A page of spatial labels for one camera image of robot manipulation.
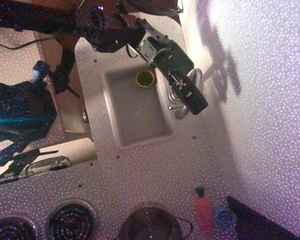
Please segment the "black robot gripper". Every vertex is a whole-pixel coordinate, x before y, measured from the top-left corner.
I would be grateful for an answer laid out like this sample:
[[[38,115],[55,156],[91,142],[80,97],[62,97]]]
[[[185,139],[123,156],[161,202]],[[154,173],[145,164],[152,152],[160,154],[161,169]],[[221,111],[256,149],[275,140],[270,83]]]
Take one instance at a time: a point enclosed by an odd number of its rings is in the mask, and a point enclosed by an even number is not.
[[[150,67],[157,68],[164,76],[168,76],[169,86],[189,109],[189,113],[200,114],[208,107],[208,102],[187,75],[194,69],[192,60],[174,40],[162,34],[146,19],[140,19],[139,23],[146,36],[135,51]]]

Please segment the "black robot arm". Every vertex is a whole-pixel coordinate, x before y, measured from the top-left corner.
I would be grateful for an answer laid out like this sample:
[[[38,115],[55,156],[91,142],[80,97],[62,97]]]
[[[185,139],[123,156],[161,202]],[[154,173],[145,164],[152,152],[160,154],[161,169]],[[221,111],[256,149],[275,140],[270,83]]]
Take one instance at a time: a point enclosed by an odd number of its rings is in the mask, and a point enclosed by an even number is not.
[[[151,68],[163,74],[174,94],[192,114],[201,113],[208,102],[190,79],[194,63],[175,41],[145,18],[132,15],[126,5],[136,12],[150,15],[173,16],[179,13],[178,8],[155,5],[146,0],[84,0],[71,11],[17,0],[0,0],[0,28],[85,38],[99,53],[114,53],[130,46]]]

